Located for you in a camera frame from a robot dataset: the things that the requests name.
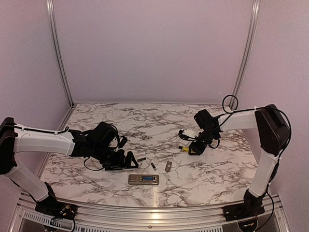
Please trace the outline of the yellow handled screwdriver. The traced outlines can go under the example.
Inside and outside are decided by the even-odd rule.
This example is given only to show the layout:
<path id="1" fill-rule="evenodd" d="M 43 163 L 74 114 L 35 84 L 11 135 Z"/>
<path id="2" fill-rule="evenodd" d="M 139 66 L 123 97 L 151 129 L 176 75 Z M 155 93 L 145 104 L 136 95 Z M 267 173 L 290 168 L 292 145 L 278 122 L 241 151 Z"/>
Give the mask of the yellow handled screwdriver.
<path id="1" fill-rule="evenodd" d="M 189 152 L 189 147 L 178 146 L 181 151 Z"/>

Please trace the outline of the small white remote control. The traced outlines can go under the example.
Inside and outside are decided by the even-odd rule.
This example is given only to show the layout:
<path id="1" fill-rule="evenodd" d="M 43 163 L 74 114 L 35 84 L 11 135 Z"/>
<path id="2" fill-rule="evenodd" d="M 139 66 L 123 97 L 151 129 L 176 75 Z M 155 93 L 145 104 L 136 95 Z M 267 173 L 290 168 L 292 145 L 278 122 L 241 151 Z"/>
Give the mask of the small white remote control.
<path id="1" fill-rule="evenodd" d="M 159 175 L 156 174 L 130 174 L 128 176 L 130 185 L 158 185 Z"/>

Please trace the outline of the grey battery cover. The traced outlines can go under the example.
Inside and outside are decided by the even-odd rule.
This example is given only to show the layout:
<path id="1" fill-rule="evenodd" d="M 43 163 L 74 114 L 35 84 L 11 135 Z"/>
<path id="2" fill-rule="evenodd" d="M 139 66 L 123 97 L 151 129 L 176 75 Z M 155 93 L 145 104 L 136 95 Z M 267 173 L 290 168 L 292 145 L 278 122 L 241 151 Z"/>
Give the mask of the grey battery cover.
<path id="1" fill-rule="evenodd" d="M 166 166 L 165 166 L 165 171 L 167 173 L 171 171 L 171 166 L 172 166 L 172 162 L 171 161 L 167 161 Z"/>

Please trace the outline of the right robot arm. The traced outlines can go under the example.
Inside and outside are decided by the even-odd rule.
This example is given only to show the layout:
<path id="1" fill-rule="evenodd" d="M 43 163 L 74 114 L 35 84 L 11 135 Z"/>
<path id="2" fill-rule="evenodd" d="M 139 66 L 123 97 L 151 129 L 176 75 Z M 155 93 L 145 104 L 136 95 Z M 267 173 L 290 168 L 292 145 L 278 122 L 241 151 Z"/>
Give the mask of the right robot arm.
<path id="1" fill-rule="evenodd" d="M 287 115 L 276 105 L 245 109 L 212 116 L 207 110 L 199 111 L 194 119 L 202 130 L 188 147 L 189 155 L 201 155 L 221 133 L 233 130 L 256 129 L 260 141 L 260 158 L 253 182 L 246 190 L 239 212 L 250 216 L 267 192 L 279 166 L 279 159 L 287 148 L 292 132 Z"/>

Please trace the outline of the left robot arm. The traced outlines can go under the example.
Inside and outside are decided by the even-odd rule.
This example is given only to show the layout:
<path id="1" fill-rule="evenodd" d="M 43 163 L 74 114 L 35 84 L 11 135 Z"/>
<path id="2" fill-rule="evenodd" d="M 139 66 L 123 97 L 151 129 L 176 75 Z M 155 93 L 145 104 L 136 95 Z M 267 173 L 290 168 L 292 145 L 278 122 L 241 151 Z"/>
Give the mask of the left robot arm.
<path id="1" fill-rule="evenodd" d="M 69 128 L 53 131 L 16 124 L 12 117 L 7 117 L 0 125 L 0 173 L 28 192 L 49 214 L 57 215 L 61 204 L 51 186 L 36 177 L 15 154 L 57 153 L 94 158 L 106 171 L 137 169 L 139 165 L 133 153 L 123 150 L 126 142 L 127 138 L 119 136 L 114 125 L 105 122 L 86 131 Z"/>

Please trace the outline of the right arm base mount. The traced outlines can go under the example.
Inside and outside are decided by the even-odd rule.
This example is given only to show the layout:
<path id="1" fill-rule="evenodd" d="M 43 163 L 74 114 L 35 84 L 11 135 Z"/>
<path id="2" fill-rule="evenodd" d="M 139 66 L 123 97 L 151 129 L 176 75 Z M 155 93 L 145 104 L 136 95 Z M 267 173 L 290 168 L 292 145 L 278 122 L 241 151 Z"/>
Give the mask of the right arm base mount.
<path id="1" fill-rule="evenodd" d="M 240 220 L 250 217 L 256 217 L 265 212 L 262 204 L 250 209 L 245 208 L 244 203 L 227 205 L 223 207 L 223 215 L 226 221 Z"/>

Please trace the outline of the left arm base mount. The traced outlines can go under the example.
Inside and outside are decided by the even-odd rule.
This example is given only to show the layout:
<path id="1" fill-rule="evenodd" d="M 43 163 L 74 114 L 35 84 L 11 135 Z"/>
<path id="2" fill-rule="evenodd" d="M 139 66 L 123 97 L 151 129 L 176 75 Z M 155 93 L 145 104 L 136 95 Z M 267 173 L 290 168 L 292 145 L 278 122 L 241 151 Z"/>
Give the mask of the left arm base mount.
<path id="1" fill-rule="evenodd" d="M 35 211 L 52 216 L 54 219 L 64 218 L 73 220 L 77 212 L 77 205 L 64 202 L 57 202 L 50 206 L 41 206 L 37 204 Z"/>

